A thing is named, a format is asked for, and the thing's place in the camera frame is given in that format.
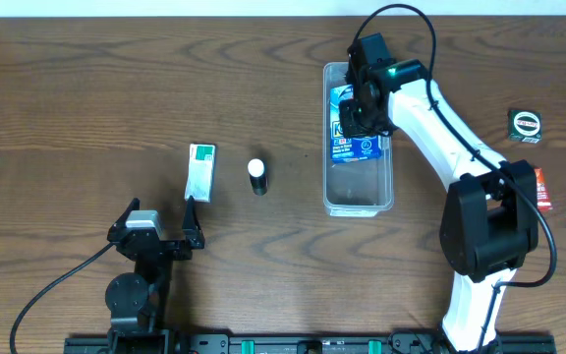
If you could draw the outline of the red medicine box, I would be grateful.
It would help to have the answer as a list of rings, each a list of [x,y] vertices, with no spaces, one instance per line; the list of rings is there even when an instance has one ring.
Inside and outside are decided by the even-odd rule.
[[[535,167],[534,171],[537,177],[538,210],[541,212],[550,211],[553,209],[553,206],[545,184],[542,169],[540,167]]]

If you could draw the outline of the dark green round-logo box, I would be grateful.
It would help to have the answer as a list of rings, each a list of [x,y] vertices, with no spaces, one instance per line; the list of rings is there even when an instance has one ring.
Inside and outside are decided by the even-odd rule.
[[[542,139],[542,118],[538,112],[511,109],[508,111],[508,139],[512,142],[537,144]]]

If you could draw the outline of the black mounting rail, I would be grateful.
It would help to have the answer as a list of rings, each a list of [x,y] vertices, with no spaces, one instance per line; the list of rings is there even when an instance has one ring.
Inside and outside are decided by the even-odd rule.
[[[434,333],[397,331],[386,336],[237,336],[156,334],[153,336],[76,337],[65,354],[441,354],[453,350]]]

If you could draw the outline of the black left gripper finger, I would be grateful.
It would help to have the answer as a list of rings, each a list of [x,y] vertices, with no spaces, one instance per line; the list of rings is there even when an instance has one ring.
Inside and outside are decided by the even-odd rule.
[[[187,244],[192,249],[203,249],[205,247],[205,238],[197,217],[196,200],[193,197],[187,199],[182,231]]]
[[[110,226],[107,233],[108,242],[121,242],[129,233],[129,227],[126,225],[130,214],[139,210],[141,207],[141,201],[139,198],[133,198],[129,205],[126,207],[125,211],[119,216],[119,218]]]

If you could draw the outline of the blue Kool Fever box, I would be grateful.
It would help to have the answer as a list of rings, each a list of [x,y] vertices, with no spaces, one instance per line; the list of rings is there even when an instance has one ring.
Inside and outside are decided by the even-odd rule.
[[[380,137],[346,139],[340,122],[339,103],[353,97],[351,85],[335,87],[329,93],[328,141],[331,160],[334,163],[348,163],[382,157]]]

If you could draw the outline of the clear plastic container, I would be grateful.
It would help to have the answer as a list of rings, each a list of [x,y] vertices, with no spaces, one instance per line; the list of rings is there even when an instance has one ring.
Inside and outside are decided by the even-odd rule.
[[[375,217],[391,209],[394,202],[391,140],[380,137],[383,155],[379,159],[334,163],[329,152],[329,93],[346,85],[347,69],[345,62],[323,68],[323,203],[333,217]]]

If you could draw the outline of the dark bottle white cap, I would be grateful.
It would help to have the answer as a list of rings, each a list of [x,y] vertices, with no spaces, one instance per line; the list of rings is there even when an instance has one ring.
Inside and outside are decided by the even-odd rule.
[[[248,173],[253,191],[258,196],[267,192],[267,175],[264,162],[253,158],[248,163]]]

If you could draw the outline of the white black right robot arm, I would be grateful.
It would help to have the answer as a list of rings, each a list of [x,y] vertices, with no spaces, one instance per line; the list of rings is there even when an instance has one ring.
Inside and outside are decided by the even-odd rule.
[[[538,245],[537,176],[525,161],[509,162],[452,110],[427,68],[399,62],[376,33],[348,48],[345,77],[352,95],[338,104],[339,133],[366,142],[402,130],[443,184],[447,197],[439,239],[454,270],[441,327],[450,350],[475,352],[496,337],[503,296],[526,255]]]

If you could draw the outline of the white green medicine box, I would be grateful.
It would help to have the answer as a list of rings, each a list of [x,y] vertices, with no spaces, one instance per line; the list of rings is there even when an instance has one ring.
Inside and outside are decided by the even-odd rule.
[[[202,203],[211,201],[215,153],[215,145],[190,144],[186,200],[193,198]]]

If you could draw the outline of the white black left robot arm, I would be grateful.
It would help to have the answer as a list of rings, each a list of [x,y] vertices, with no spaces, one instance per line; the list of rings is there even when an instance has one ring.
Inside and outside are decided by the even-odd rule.
[[[196,201],[187,199],[183,237],[163,240],[159,213],[142,210],[134,198],[109,228],[107,241],[135,269],[116,276],[107,286],[105,303],[111,313],[110,353],[176,353],[180,340],[164,326],[173,263],[188,261],[205,239],[196,214]]]

